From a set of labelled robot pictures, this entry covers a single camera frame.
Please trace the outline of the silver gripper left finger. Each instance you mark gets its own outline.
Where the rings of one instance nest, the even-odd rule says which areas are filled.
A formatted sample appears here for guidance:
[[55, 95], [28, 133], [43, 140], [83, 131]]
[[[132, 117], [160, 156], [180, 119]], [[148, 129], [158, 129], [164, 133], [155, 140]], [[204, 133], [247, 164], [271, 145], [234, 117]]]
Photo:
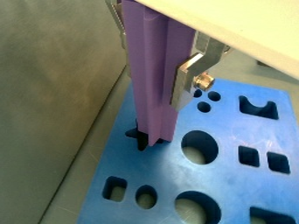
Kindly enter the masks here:
[[115, 20], [116, 27], [119, 29], [122, 47], [127, 48], [127, 32], [126, 32], [126, 26], [124, 26], [122, 0], [106, 0], [106, 3], [107, 3], [107, 7], [112, 15], [112, 18]]

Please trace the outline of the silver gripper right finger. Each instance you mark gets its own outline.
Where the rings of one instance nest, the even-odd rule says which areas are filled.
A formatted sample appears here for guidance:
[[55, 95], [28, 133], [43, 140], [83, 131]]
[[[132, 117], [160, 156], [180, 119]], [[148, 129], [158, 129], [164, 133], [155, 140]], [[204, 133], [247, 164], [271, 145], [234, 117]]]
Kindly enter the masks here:
[[198, 34], [195, 48], [198, 52], [176, 69], [171, 98], [171, 105], [176, 111], [188, 104], [198, 89], [211, 89], [215, 79], [208, 71], [231, 51], [228, 45], [202, 32]]

